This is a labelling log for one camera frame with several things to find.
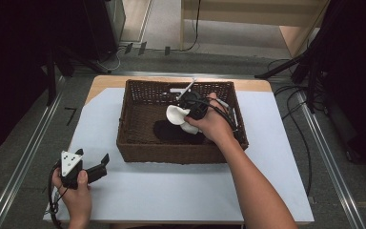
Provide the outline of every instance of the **white tabletop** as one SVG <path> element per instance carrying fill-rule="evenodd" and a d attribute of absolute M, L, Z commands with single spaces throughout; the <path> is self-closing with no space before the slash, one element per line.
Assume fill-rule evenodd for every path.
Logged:
<path fill-rule="evenodd" d="M 273 184 L 297 223 L 314 221 L 273 93 L 236 94 L 250 142 L 246 154 Z M 91 220 L 243 223 L 227 164 L 124 162 L 115 144 L 123 95 L 124 89 L 108 88 L 92 99 L 82 111 L 68 150 L 84 150 L 84 169 L 110 155 L 108 174 L 91 184 Z M 69 220 L 63 202 L 57 218 Z"/>

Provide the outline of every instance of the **brown wicker basket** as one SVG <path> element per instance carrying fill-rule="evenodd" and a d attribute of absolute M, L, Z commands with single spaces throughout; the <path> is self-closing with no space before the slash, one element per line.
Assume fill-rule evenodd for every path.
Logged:
<path fill-rule="evenodd" d="M 162 141 L 153 133 L 153 124 L 166 120 L 166 109 L 176 105 L 172 88 L 184 89 L 188 83 L 128 80 L 118 127 L 117 147 L 126 162 L 164 162 L 178 164 L 226 163 L 216 145 L 206 139 L 201 144 L 184 141 Z M 197 82 L 192 90 L 207 96 L 216 93 L 234 108 L 239 143 L 248 147 L 242 115 L 239 110 L 233 82 Z"/>

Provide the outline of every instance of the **metal frame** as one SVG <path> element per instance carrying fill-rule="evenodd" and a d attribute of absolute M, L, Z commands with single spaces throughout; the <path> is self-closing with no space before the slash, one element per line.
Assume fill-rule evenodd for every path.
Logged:
<path fill-rule="evenodd" d="M 120 38 L 120 45 L 129 45 L 130 43 L 133 43 L 133 44 L 142 43 L 142 39 L 144 38 L 145 30 L 147 29 L 148 18 L 150 17 L 150 12 L 151 12 L 152 7 L 153 7 L 153 0 L 150 0 L 148 3 L 148 6 L 147 6 L 147 10 L 145 11 L 144 21 L 140 28 L 138 40 L 121 40 L 121 38 Z"/>
<path fill-rule="evenodd" d="M 2 226 L 3 221 L 14 201 L 14 198 L 17 195 L 17 192 L 20 189 L 20 185 L 23 182 L 23 179 L 26 176 L 26 173 L 31 165 L 32 160 L 34 159 L 35 153 L 40 145 L 41 140 L 45 132 L 47 131 L 48 126 L 50 125 L 51 119 L 58 107 L 59 101 L 62 97 L 63 89 L 66 85 L 66 78 L 61 76 L 57 83 L 58 94 L 57 97 L 53 100 L 51 106 L 47 107 L 43 116 L 41 117 L 34 133 L 29 141 L 28 146 L 23 152 L 22 157 L 17 163 L 16 169 L 14 170 L 10 181 L 8 182 L 4 192 L 0 197 L 0 227 Z"/>
<path fill-rule="evenodd" d="M 297 96 L 299 102 L 301 103 L 306 100 L 306 95 L 303 92 L 298 93 Z M 315 115 L 310 113 L 306 105 L 302 105 L 302 110 L 314 135 L 316 145 L 322 156 L 323 162 L 326 165 L 326 169 L 328 170 L 332 183 L 335 186 L 338 198 L 341 202 L 341 205 L 343 206 L 344 212 L 346 213 L 351 227 L 353 229 L 366 228 L 362 216 L 358 212 L 358 208 L 356 206 L 355 200 L 353 199 L 352 193 L 347 187 L 343 175 L 340 173 L 340 170 L 337 167 L 335 158 L 333 157 L 331 149 L 329 148 L 329 145 L 326 142 L 322 131 L 320 130 L 319 123 L 317 122 Z"/>
<path fill-rule="evenodd" d="M 162 76 L 162 77 L 197 77 L 225 79 L 257 79 L 253 74 L 215 74 L 215 73 L 157 73 L 157 72 L 116 72 L 112 75 L 129 76 Z M 272 76 L 267 81 L 271 83 L 291 83 L 289 76 Z"/>

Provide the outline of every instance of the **hand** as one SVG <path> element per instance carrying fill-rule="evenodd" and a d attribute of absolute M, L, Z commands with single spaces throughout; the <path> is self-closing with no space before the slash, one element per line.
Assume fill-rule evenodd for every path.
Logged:
<path fill-rule="evenodd" d="M 216 94 L 211 93 L 209 97 L 216 98 Z M 225 109 L 214 99 L 210 101 L 210 104 L 219 108 L 222 112 L 225 112 Z M 199 128 L 206 138 L 217 145 L 227 138 L 234 138 L 233 130 L 227 120 L 211 107 L 208 108 L 206 115 L 202 119 L 194 120 L 193 118 L 186 116 L 185 121 L 190 125 Z"/>
<path fill-rule="evenodd" d="M 62 185 L 59 168 L 52 175 L 52 183 L 59 193 L 70 213 L 69 228 L 87 228 L 91 218 L 92 197 L 88 186 L 88 174 L 82 170 L 78 175 L 78 189 L 68 189 Z"/>

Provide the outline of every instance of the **white object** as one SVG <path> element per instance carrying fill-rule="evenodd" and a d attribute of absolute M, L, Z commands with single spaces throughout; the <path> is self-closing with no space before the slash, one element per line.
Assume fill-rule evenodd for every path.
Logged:
<path fill-rule="evenodd" d="M 106 89 L 80 116 L 70 152 L 90 168 L 109 153 L 108 174 L 91 185 L 92 221 L 242 223 L 227 164 L 126 163 L 115 144 L 124 89 Z M 314 221 L 273 93 L 236 92 L 250 142 L 248 157 L 272 183 L 296 222 Z M 59 220 L 69 220 L 59 202 Z M 50 221 L 49 215 L 44 220 Z"/>
<path fill-rule="evenodd" d="M 166 117 L 173 125 L 181 125 L 185 123 L 184 117 L 190 112 L 189 109 L 183 109 L 174 105 L 168 106 L 166 109 Z"/>
<path fill-rule="evenodd" d="M 81 159 L 81 155 L 63 151 L 61 153 L 61 175 L 63 177 L 68 175 Z"/>
<path fill-rule="evenodd" d="M 183 109 L 174 105 L 169 105 L 168 109 L 166 109 L 166 117 L 173 125 L 180 125 L 180 128 L 192 135 L 198 133 L 198 128 L 190 125 L 184 120 L 184 117 L 188 115 L 190 109 Z"/>
<path fill-rule="evenodd" d="M 194 126 L 192 126 L 192 125 L 190 125 L 189 123 L 187 123 L 187 122 L 184 122 L 183 124 L 181 124 L 180 125 L 180 128 L 183 130 L 183 131 L 185 131 L 185 132 L 187 132 L 187 133 L 189 133 L 189 134 L 192 134 L 192 135 L 195 135 L 195 134 L 197 134 L 200 130 L 198 130 L 198 128 L 197 127 L 194 127 Z"/>

